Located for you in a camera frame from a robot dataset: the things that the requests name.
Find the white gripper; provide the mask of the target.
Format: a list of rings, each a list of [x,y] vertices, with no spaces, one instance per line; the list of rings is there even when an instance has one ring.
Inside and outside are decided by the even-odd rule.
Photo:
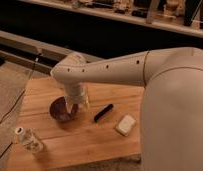
[[[65,86],[66,98],[71,103],[66,103],[66,109],[68,113],[72,112],[73,104],[80,104],[82,103],[82,107],[89,110],[90,103],[85,102],[87,100],[87,89],[86,87],[81,84],[72,84]]]

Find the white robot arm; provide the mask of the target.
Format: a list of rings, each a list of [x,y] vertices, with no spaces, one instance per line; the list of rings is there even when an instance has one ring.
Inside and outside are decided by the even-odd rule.
[[[142,86],[142,171],[203,171],[203,50],[179,47],[87,63],[73,52],[51,70],[72,103],[85,83]]]

